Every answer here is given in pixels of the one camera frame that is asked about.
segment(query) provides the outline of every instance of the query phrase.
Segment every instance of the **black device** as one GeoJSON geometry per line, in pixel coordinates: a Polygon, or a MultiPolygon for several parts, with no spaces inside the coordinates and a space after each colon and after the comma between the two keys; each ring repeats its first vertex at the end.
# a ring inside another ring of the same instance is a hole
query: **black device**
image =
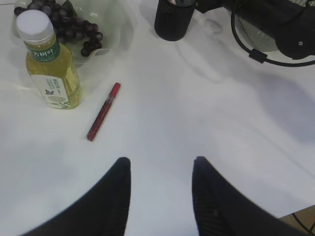
{"type": "Polygon", "coordinates": [[[196,0],[159,0],[154,22],[156,33],[168,41],[183,38],[188,29],[196,0]]]}
{"type": "Polygon", "coordinates": [[[235,29],[235,16],[246,20],[259,30],[275,39],[280,52],[292,59],[303,59],[315,55],[315,7],[300,6],[289,0],[197,0],[196,9],[202,13],[219,7],[232,12],[231,27],[238,44],[260,63],[269,62],[280,66],[307,66],[314,61],[284,63],[273,61],[267,55],[247,48],[238,37],[235,29]]]}
{"type": "Polygon", "coordinates": [[[248,200],[205,157],[194,162],[192,198],[200,236],[305,236],[248,200]]]}

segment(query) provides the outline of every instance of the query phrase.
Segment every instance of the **grape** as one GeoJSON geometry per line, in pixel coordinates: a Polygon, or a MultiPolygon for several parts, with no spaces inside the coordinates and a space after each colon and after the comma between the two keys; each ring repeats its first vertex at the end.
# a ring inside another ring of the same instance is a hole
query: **grape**
{"type": "Polygon", "coordinates": [[[84,38],[84,34],[81,31],[76,31],[75,32],[75,39],[77,40],[82,40],[84,38]]]}
{"type": "Polygon", "coordinates": [[[86,48],[82,48],[81,55],[87,58],[90,55],[90,52],[86,48]]]}
{"type": "Polygon", "coordinates": [[[101,32],[96,32],[94,34],[95,39],[97,39],[98,41],[102,41],[103,39],[103,34],[101,32]]]}
{"type": "Polygon", "coordinates": [[[93,25],[91,23],[85,24],[85,30],[86,30],[86,32],[92,32],[93,31],[93,25]]]}
{"type": "Polygon", "coordinates": [[[39,10],[40,6],[37,5],[37,3],[31,3],[30,5],[28,5],[28,9],[29,10],[39,10]]]}
{"type": "Polygon", "coordinates": [[[95,43],[95,48],[96,49],[101,49],[102,48],[102,44],[100,42],[96,42],[95,43]]]}
{"type": "Polygon", "coordinates": [[[64,4],[63,5],[63,9],[65,11],[67,11],[67,13],[69,14],[69,16],[73,16],[73,10],[70,4],[64,4]]]}
{"type": "Polygon", "coordinates": [[[68,13],[67,13],[66,10],[60,9],[60,10],[59,10],[59,15],[62,16],[62,17],[66,17],[66,16],[68,16],[68,13]]]}
{"type": "Polygon", "coordinates": [[[60,4],[58,3],[54,4],[54,8],[53,8],[54,11],[60,11],[61,9],[62,9],[62,6],[60,4]]]}
{"type": "Polygon", "coordinates": [[[83,47],[85,49],[90,49],[90,45],[91,45],[91,43],[89,41],[85,41],[84,44],[83,44],[83,47]]]}
{"type": "Polygon", "coordinates": [[[82,26],[82,25],[84,24],[84,20],[81,19],[81,18],[79,18],[79,17],[76,17],[76,18],[75,18],[75,24],[76,24],[77,26],[82,26]]]}
{"type": "Polygon", "coordinates": [[[39,6],[39,7],[43,7],[45,5],[45,1],[43,0],[36,0],[35,3],[39,6]]]}
{"type": "Polygon", "coordinates": [[[20,15],[20,14],[21,14],[22,12],[24,12],[24,11],[26,11],[25,8],[22,8],[22,7],[18,6],[18,7],[16,7],[16,8],[14,9],[14,14],[15,14],[16,16],[18,16],[18,15],[20,15]]]}
{"type": "Polygon", "coordinates": [[[92,24],[93,26],[93,31],[98,32],[98,25],[97,24],[92,24]]]}
{"type": "Polygon", "coordinates": [[[50,18],[50,21],[55,28],[58,29],[60,27],[60,17],[59,17],[59,14],[57,12],[53,12],[53,14],[50,18]]]}
{"type": "Polygon", "coordinates": [[[61,23],[65,26],[65,27],[69,27],[72,25],[72,21],[69,17],[62,17],[61,19],[61,23]]]}
{"type": "Polygon", "coordinates": [[[54,4],[52,4],[52,3],[46,3],[45,4],[45,6],[48,6],[48,7],[50,7],[52,10],[54,10],[55,9],[55,5],[54,4]]]}
{"type": "Polygon", "coordinates": [[[51,14],[53,14],[53,11],[49,6],[43,6],[41,11],[44,12],[47,16],[51,16],[51,14]]]}
{"type": "Polygon", "coordinates": [[[74,31],[72,29],[68,29],[65,32],[65,37],[69,40],[72,40],[74,38],[74,31]]]}
{"type": "Polygon", "coordinates": [[[91,44],[94,44],[94,43],[97,43],[98,41],[94,38],[94,37],[92,37],[92,38],[90,38],[90,43],[91,44]]]}
{"type": "Polygon", "coordinates": [[[87,32],[87,37],[93,38],[94,37],[94,32],[93,31],[88,31],[87,32]]]}

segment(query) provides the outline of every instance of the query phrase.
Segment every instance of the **black container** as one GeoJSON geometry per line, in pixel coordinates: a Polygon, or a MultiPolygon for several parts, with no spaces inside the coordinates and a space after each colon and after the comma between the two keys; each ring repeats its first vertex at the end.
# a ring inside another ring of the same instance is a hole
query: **black container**
{"type": "Polygon", "coordinates": [[[196,0],[159,0],[154,28],[168,41],[183,38],[188,29],[196,0]]]}

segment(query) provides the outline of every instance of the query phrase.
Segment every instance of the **white table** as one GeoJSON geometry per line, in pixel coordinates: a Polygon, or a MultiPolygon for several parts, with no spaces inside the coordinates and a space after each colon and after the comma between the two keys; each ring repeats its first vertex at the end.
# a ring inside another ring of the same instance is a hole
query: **white table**
{"type": "Polygon", "coordinates": [[[37,97],[26,50],[10,39],[13,6],[0,7],[1,236],[61,212],[121,156],[132,164],[126,236],[197,235],[198,155],[276,217],[315,204],[315,67],[252,61],[223,9],[195,12],[183,40],[164,41],[152,28],[157,3],[133,0],[131,46],[79,68],[85,94],[71,111],[37,97]],[[90,143],[85,135],[115,82],[122,89],[90,143]]]}

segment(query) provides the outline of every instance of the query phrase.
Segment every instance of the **glass bowl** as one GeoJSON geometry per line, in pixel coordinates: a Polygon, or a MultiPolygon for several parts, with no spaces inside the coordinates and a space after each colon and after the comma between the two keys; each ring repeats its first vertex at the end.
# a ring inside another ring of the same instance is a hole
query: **glass bowl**
{"type": "MultiPolygon", "coordinates": [[[[17,0],[14,7],[26,8],[32,0],[17,0]]],[[[117,48],[120,43],[121,30],[128,20],[128,16],[124,7],[117,0],[70,0],[78,17],[88,20],[91,23],[98,24],[99,31],[103,33],[104,38],[101,41],[102,48],[97,49],[90,54],[89,57],[81,55],[83,43],[88,38],[76,43],[66,43],[66,46],[72,51],[74,62],[76,64],[84,64],[95,55],[104,55],[110,50],[117,48]]],[[[65,0],[56,0],[62,5],[65,0]]],[[[16,16],[12,22],[13,37],[20,38],[16,29],[16,16]]]]}

